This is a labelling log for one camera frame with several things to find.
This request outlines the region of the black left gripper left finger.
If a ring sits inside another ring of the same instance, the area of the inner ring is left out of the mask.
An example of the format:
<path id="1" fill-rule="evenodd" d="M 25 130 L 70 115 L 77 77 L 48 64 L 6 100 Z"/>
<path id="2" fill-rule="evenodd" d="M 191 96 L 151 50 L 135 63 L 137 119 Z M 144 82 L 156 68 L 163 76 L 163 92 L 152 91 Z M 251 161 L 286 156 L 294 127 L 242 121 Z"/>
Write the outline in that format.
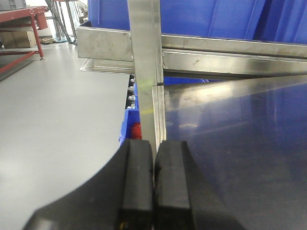
<path id="1" fill-rule="evenodd" d="M 91 179 L 36 210 L 25 230 L 150 230 L 153 156 L 146 140 L 126 139 Z"/>

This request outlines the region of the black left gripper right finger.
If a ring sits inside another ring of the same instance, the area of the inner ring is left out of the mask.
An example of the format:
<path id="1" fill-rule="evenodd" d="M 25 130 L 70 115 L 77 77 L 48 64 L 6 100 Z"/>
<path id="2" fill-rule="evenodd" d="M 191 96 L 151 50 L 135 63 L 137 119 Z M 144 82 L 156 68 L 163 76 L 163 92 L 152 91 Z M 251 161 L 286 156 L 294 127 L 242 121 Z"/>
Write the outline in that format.
<path id="1" fill-rule="evenodd" d="M 185 141 L 160 144 L 154 166 L 156 230 L 242 230 Z"/>

